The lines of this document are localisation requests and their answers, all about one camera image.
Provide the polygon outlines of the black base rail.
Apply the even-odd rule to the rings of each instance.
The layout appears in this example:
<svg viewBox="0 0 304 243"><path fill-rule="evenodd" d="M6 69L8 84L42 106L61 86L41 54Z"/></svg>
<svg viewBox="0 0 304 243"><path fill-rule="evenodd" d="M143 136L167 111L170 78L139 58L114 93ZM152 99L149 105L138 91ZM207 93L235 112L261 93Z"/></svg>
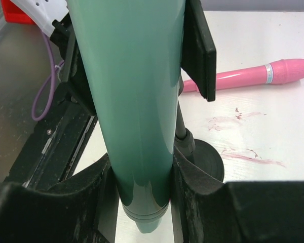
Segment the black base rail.
<svg viewBox="0 0 304 243"><path fill-rule="evenodd" d="M70 178L96 123L59 84L49 113L36 123L4 181L46 190Z"/></svg>

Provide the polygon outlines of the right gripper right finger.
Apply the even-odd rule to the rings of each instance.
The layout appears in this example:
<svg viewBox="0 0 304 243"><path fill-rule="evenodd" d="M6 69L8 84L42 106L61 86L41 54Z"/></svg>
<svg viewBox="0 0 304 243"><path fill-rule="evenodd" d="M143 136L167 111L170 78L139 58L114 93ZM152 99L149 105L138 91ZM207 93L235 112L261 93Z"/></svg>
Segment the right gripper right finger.
<svg viewBox="0 0 304 243"><path fill-rule="evenodd" d="M173 161L175 242L304 242L304 182L222 183Z"/></svg>

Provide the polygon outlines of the black round-base mic stand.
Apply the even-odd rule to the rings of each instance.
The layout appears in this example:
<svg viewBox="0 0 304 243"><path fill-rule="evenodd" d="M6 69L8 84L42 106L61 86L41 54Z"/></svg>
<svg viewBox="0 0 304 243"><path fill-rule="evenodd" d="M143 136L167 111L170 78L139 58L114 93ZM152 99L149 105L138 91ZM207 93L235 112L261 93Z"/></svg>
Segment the black round-base mic stand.
<svg viewBox="0 0 304 243"><path fill-rule="evenodd" d="M177 106L174 144L192 164L218 181L223 181L224 164L219 152L209 143L193 137L185 126L180 106Z"/></svg>

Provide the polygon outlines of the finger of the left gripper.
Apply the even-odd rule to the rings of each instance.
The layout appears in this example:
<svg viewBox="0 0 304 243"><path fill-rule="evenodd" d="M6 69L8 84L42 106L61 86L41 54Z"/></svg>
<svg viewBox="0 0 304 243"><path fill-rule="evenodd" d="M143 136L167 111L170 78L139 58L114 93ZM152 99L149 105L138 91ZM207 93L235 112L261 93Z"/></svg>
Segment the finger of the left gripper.
<svg viewBox="0 0 304 243"><path fill-rule="evenodd" d="M208 102L216 96L216 47L198 0L185 2L181 68Z"/></svg>
<svg viewBox="0 0 304 243"><path fill-rule="evenodd" d="M61 81L66 84L71 97L89 114L96 115L77 38L69 14L53 21L54 31L50 41L54 43L64 61Z"/></svg>

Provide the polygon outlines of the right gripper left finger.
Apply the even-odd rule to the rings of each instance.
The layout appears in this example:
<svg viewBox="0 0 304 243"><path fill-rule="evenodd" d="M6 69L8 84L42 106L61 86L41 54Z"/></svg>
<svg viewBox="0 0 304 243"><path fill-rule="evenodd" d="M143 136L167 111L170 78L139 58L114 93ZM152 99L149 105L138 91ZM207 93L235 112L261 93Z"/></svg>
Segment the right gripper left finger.
<svg viewBox="0 0 304 243"><path fill-rule="evenodd" d="M108 155L47 190L0 183L0 242L114 242L118 205Z"/></svg>

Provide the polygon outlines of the pink toy microphone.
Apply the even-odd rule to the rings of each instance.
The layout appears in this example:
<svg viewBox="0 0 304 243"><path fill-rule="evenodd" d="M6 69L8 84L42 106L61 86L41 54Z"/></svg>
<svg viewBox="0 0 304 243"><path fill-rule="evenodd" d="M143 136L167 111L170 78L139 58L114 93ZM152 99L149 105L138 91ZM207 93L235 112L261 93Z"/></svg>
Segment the pink toy microphone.
<svg viewBox="0 0 304 243"><path fill-rule="evenodd" d="M254 85L282 85L304 78L304 59L282 59L257 67L227 71L216 75L216 89Z"/></svg>

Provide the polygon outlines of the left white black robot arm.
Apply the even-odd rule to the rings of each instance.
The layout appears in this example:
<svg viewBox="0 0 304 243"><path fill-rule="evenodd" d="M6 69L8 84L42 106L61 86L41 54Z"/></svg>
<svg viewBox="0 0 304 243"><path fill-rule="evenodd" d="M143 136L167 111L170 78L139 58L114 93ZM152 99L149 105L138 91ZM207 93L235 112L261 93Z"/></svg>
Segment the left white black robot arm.
<svg viewBox="0 0 304 243"><path fill-rule="evenodd" d="M199 1L15 1L55 43L90 115L135 93L173 99L180 71L215 100L216 48Z"/></svg>

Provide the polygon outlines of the green toy microphone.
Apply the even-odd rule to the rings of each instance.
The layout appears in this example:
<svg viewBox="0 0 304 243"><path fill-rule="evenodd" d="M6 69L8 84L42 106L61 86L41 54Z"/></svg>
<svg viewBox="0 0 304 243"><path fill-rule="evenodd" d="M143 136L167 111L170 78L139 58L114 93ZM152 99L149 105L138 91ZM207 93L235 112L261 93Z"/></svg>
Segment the green toy microphone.
<svg viewBox="0 0 304 243"><path fill-rule="evenodd" d="M151 233L170 200L185 2L67 8L124 211Z"/></svg>

